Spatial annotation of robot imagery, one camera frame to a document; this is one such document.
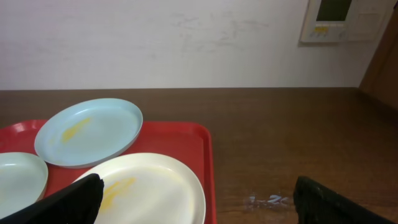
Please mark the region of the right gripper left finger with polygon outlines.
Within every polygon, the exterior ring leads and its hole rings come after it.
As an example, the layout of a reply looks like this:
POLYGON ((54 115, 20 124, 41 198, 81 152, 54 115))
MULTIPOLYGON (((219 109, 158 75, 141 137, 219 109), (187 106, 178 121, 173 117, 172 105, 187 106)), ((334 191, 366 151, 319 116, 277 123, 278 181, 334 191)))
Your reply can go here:
POLYGON ((103 199, 104 181, 90 174, 12 215, 1 224, 94 224, 103 199))

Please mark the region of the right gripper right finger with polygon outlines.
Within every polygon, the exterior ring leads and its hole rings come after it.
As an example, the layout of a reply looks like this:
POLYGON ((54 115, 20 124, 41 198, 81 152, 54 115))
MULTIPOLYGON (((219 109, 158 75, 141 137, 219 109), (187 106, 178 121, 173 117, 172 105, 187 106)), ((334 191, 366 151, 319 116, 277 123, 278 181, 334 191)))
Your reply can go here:
POLYGON ((296 181, 294 205, 298 224, 394 224, 306 176, 296 181))

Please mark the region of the mint green plate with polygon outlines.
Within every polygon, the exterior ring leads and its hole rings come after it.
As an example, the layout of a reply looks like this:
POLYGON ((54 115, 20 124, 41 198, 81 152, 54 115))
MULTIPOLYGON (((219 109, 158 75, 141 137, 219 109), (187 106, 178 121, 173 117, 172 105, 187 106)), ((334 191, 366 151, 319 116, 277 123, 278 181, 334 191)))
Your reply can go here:
POLYGON ((44 197, 49 171, 36 155, 1 154, 1 218, 12 215, 44 197))

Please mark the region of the cream white plate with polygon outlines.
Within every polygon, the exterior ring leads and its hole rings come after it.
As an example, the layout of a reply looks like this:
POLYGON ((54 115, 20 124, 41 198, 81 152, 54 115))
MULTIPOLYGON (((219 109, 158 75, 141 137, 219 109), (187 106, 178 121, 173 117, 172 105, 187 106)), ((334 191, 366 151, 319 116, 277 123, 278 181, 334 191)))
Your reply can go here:
POLYGON ((96 223, 204 224, 206 201, 195 173, 173 157, 133 153, 82 174, 104 182, 96 223))

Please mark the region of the light blue plate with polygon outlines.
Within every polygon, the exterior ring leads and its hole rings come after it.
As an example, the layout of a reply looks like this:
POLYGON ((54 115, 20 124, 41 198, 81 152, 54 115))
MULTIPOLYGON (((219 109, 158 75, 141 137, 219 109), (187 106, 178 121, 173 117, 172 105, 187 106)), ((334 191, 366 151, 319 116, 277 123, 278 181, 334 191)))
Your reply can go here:
POLYGON ((137 139, 143 122, 141 110, 130 101, 84 101, 45 122, 35 137, 35 153, 59 167, 93 167, 125 152, 137 139))

